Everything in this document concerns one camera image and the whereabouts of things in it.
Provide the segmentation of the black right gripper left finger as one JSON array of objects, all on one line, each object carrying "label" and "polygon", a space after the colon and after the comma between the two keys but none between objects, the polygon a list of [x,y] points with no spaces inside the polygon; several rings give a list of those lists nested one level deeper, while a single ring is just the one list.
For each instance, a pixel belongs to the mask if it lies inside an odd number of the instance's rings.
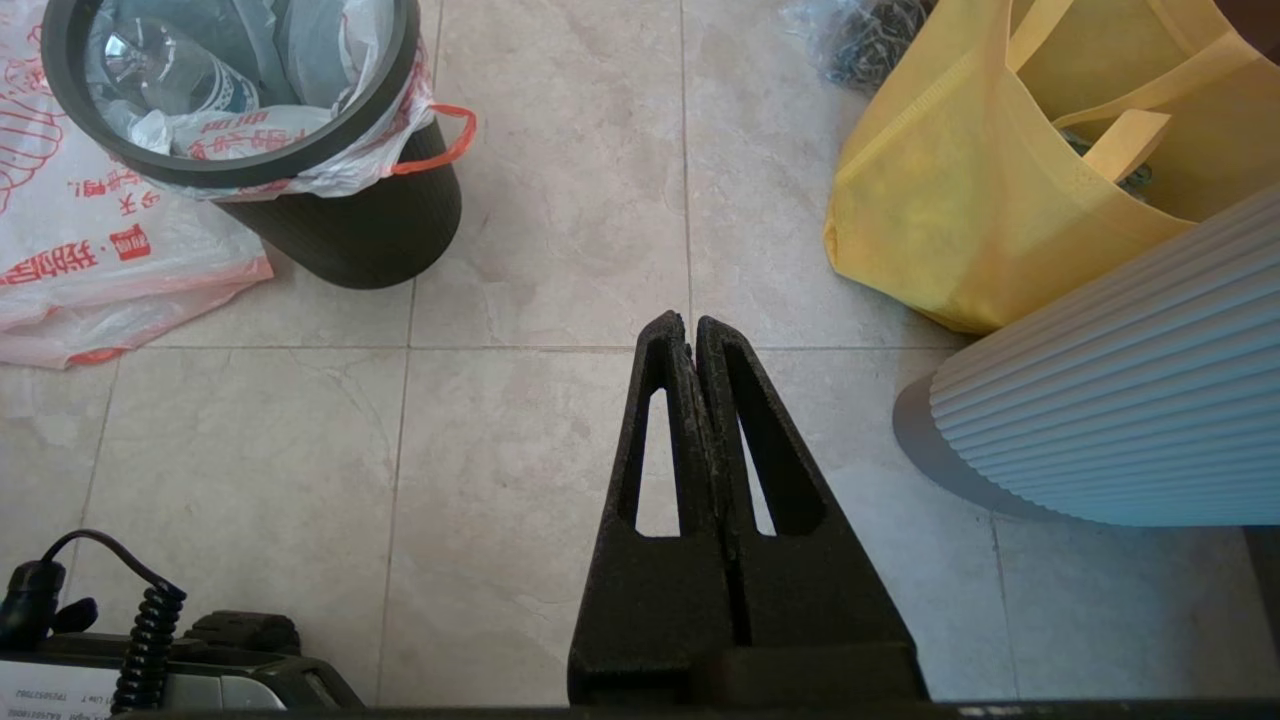
[{"label": "black right gripper left finger", "polygon": [[[650,401],[664,392],[678,533],[637,530]],[[716,460],[681,315],[640,332],[620,441],[568,652],[573,706],[689,703],[692,674],[733,641]]]}]

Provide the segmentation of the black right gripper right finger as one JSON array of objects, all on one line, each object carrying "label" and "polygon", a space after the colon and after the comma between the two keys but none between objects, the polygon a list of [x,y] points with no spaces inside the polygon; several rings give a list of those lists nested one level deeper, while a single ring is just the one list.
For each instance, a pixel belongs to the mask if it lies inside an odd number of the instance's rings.
[{"label": "black right gripper right finger", "polygon": [[746,337],[698,324],[731,638],[695,685],[721,703],[928,701],[916,644]]}]

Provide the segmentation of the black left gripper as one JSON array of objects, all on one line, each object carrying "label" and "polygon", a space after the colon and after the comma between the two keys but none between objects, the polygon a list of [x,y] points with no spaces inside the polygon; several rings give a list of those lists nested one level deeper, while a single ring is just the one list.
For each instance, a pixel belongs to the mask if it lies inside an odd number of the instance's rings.
[{"label": "black left gripper", "polygon": [[[50,635],[29,652],[5,652],[5,714],[108,714],[125,635]],[[261,612],[216,611],[175,641],[159,708],[165,714],[362,708],[364,701],[329,664],[301,653],[292,620]]]}]

